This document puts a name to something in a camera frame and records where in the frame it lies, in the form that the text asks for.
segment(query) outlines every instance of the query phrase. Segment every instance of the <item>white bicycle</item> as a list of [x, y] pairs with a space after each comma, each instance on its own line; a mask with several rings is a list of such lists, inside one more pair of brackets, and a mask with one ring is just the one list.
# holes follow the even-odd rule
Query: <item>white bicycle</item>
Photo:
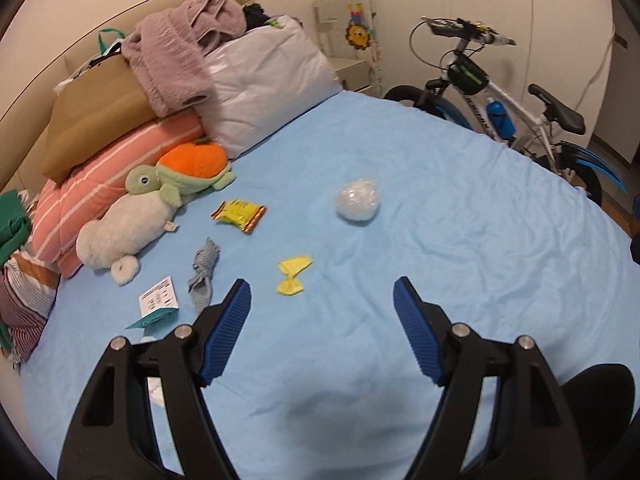
[[[415, 52], [412, 45], [413, 35], [421, 25], [425, 24], [429, 25], [436, 36], [460, 38], [458, 46], [440, 59], [440, 63], [442, 63], [448, 54], [453, 54], [453, 61], [448, 66], [431, 64]], [[466, 52], [470, 50], [468, 46], [471, 42], [479, 43], [480, 47], [467, 55]], [[507, 92], [493, 83], [487, 73], [472, 61], [471, 56], [482, 50], [485, 45], [516, 45], [516, 43], [482, 23], [468, 22], [460, 18], [457, 20], [424, 18], [412, 30], [409, 36], [409, 46], [414, 56], [422, 62], [446, 72], [446, 76], [427, 81], [424, 89], [408, 85], [396, 86], [387, 92], [385, 99], [398, 102], [409, 101], [420, 110], [472, 130], [473, 128], [462, 112], [443, 97], [445, 90], [449, 86], [453, 86], [462, 95], [469, 109], [478, 119], [482, 133], [497, 142], [507, 143], [511, 149], [532, 158], [533, 161], [561, 178], [572, 181], [574, 177], [579, 177], [584, 183], [583, 187], [588, 197], [596, 204], [602, 205], [602, 188], [595, 171], [613, 180], [626, 192], [625, 186], [616, 172], [595, 153], [577, 144], [554, 139], [553, 122], [558, 123], [566, 132], [583, 135], [585, 133], [584, 118], [545, 89], [531, 84], [529, 85], [529, 93], [545, 104], [542, 116], [534, 117]], [[480, 98], [484, 100], [484, 103], [480, 104]], [[503, 104], [526, 124], [528, 132], [516, 133]], [[536, 156], [530, 151], [530, 147], [536, 139], [544, 148], [545, 155], [543, 156]]]

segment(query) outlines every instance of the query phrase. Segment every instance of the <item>green cloth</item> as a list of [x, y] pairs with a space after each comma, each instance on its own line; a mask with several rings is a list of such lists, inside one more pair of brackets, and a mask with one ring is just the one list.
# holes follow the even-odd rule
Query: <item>green cloth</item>
[[6, 325], [0, 320], [0, 347], [4, 348], [7, 352], [11, 352], [14, 347], [14, 343], [11, 341], [11, 335]]
[[0, 266], [27, 241], [31, 220], [15, 189], [0, 194]]

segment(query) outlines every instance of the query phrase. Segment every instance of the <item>orange plush toy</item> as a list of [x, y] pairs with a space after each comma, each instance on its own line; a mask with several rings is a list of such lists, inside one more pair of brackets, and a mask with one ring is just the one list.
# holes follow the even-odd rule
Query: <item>orange plush toy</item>
[[142, 165], [129, 172], [127, 191], [141, 194], [160, 190], [169, 205], [180, 207], [181, 195], [208, 187], [223, 189], [236, 179], [225, 150], [217, 144], [189, 142], [163, 155], [155, 166]]

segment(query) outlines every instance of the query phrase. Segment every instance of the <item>white stuffed animal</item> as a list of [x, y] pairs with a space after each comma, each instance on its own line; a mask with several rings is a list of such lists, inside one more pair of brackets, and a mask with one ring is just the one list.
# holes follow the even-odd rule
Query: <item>white stuffed animal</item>
[[82, 263], [94, 269], [109, 269], [118, 285], [136, 277], [140, 263], [134, 256], [166, 230], [176, 208], [160, 198], [159, 191], [119, 198], [100, 220], [87, 222], [76, 240]]

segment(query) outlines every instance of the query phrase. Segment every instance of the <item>blue gripper pad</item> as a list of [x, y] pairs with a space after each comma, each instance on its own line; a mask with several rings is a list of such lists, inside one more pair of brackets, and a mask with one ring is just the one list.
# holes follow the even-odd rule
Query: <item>blue gripper pad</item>
[[438, 383], [444, 372], [440, 365], [440, 345], [431, 327], [420, 311], [420, 299], [409, 290], [402, 278], [394, 284], [394, 307], [411, 344], [423, 374]]
[[205, 384], [211, 384], [214, 378], [220, 377], [229, 361], [244, 320], [251, 309], [249, 284], [243, 280], [235, 294], [225, 303], [225, 311], [204, 344], [204, 356], [199, 375]]

